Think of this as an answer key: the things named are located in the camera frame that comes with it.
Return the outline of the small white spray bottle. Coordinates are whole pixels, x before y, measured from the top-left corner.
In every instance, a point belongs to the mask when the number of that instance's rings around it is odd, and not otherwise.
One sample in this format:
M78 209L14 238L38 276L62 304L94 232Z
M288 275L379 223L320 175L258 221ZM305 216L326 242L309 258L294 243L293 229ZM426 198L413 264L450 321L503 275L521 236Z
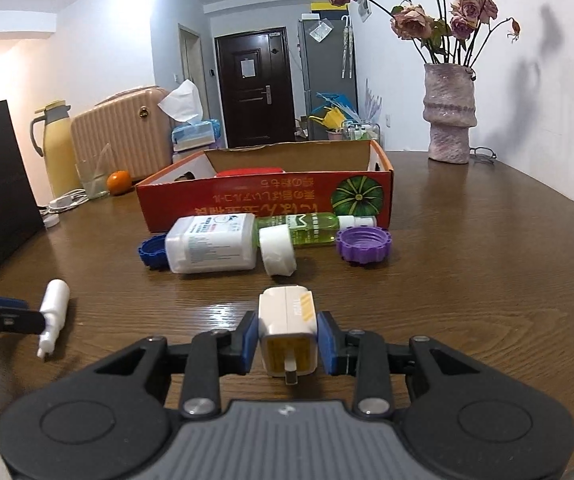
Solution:
M66 322L69 299L70 288L65 281L52 280L46 286L40 307L45 329L39 337L37 350L37 357L41 360L50 356L55 350L56 341Z

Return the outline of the white power adapter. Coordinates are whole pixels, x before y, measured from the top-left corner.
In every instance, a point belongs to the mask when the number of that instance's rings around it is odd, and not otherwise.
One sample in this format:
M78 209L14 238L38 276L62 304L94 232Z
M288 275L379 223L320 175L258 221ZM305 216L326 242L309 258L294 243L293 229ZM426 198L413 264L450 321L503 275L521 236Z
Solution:
M317 367L317 318L311 290L276 286L259 297L259 345L264 369L289 386Z

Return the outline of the purple plastic lid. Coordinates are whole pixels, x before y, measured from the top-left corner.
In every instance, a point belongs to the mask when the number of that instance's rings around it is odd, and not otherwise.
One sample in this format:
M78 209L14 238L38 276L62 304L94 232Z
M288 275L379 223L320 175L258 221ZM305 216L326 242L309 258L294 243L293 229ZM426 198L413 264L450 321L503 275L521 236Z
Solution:
M350 226L337 233L336 248L345 261L362 266L380 263L390 255L392 236L379 226Z

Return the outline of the white rectangular plastic bottle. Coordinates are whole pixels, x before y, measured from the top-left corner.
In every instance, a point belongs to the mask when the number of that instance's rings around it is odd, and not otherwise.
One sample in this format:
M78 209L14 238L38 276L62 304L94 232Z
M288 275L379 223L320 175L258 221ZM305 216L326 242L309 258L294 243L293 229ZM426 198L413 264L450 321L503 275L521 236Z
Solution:
M207 214L177 219L165 236L175 274L248 271L257 262L253 214Z

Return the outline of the blue plastic lid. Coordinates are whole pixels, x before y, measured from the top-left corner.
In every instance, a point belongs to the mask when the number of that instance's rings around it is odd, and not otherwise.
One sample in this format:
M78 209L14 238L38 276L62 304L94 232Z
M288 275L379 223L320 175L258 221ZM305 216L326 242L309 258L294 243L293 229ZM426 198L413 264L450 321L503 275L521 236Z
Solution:
M165 271L169 269L169 261L165 253L165 234L150 237L138 247L138 255L142 263L150 270Z

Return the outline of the green liquid bottle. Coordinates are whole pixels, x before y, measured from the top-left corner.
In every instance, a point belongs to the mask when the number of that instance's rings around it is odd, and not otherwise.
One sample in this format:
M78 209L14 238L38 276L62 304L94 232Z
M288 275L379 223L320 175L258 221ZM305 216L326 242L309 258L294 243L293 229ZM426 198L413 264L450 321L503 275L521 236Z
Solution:
M334 245L336 234L353 226L377 226L375 217L336 216L328 212L285 214L285 216L255 219L255 229L287 226L295 247Z

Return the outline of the red white lint brush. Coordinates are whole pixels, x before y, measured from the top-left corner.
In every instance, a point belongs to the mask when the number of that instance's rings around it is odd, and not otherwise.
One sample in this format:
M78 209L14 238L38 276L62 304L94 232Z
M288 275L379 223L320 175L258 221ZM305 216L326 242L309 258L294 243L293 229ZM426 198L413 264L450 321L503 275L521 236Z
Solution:
M256 177L263 174L283 174L284 172L285 170L279 167L247 167L222 170L217 172L215 176L217 178Z

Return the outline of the small white cap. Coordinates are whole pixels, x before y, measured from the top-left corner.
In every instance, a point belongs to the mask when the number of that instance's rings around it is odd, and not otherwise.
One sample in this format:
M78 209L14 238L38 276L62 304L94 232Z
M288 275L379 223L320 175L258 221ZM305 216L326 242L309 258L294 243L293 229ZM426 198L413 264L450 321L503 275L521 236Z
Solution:
M58 214L48 214L43 218L43 223L46 229L52 229L60 223L60 216Z

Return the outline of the yellow thermos jug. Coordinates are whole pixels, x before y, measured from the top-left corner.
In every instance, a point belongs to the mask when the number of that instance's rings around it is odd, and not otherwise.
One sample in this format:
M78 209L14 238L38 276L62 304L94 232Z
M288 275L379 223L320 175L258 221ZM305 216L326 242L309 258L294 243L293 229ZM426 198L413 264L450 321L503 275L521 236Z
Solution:
M30 141L44 160L54 198L80 188L69 110L64 100L54 101L36 110L30 122Z

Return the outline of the clear drinking glass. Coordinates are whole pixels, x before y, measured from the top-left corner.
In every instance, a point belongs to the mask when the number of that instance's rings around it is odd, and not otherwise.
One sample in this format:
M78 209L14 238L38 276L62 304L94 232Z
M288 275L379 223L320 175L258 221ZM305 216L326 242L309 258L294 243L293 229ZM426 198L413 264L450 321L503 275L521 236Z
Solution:
M77 162L76 169L86 197L89 200L105 197L109 194L107 179L112 172L110 144L107 143L97 154Z

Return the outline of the red cardboard box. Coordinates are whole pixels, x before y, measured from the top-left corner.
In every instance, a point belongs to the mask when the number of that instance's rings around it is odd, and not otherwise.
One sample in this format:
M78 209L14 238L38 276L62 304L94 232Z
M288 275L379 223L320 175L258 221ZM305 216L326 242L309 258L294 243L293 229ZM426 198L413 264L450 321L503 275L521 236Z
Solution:
M279 167L283 174L217 178L222 170ZM181 217L253 214L256 217L330 212L375 217L387 228L394 170L375 141L308 141L191 154L136 185L152 233Z

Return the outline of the orange fruit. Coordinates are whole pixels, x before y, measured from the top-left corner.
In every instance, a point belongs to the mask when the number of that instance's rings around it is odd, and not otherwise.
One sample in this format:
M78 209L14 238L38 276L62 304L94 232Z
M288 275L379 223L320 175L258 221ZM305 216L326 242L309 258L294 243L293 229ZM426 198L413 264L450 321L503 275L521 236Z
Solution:
M106 180L106 188L112 196L126 194L132 188L130 172L127 170L118 170L109 174Z

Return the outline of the pink ribbed suitcase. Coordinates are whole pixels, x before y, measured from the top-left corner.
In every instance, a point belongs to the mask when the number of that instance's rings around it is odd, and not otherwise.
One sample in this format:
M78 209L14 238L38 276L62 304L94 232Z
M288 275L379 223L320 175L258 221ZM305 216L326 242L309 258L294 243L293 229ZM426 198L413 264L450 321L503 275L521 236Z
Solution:
M169 92L158 86L122 91L71 119L76 159L109 148L112 165L142 180L172 162L173 120L159 103Z

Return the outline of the yellow watering can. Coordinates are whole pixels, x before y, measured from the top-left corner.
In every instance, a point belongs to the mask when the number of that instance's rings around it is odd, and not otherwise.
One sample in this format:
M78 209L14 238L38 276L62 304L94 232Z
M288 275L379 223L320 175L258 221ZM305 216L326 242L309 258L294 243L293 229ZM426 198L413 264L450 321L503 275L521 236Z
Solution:
M340 108L332 106L326 107L326 113L323 117L310 115L309 118L312 122L324 127L326 130L339 130L345 122L345 114Z

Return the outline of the blue tissue pack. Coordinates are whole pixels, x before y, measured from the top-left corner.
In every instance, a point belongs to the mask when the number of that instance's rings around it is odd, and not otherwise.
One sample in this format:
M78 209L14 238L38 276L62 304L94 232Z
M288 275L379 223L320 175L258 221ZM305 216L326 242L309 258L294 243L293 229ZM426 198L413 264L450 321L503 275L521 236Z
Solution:
M196 148L222 148L221 122L208 117L193 81L185 79L158 103L158 107L173 122L171 143L174 155Z

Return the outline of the pink ceramic vase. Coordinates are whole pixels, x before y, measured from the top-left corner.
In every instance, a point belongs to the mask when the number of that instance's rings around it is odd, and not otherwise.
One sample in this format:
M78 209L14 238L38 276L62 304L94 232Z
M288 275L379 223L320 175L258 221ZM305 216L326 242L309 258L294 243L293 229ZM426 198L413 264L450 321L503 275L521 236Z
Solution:
M423 118L429 124L428 156L435 162L469 162L469 130L477 126L476 73L452 63L425 65Z

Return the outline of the dark entrance door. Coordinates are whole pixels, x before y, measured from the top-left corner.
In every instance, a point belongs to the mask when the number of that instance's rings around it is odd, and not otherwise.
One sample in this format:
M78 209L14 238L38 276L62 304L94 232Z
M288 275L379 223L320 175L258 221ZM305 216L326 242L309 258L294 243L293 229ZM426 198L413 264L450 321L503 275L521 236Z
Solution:
M217 37L217 72L229 148L293 142L293 104L284 27Z

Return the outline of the grey refrigerator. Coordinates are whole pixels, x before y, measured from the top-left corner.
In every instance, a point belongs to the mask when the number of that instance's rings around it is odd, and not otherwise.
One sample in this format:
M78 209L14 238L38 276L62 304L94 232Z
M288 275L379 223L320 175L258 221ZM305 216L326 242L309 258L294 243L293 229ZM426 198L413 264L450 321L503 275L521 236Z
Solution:
M301 20L299 52L304 86L305 114L323 117L328 103L319 93L338 93L357 110L357 78L350 76L347 56L343 60L347 10L319 12L319 20Z

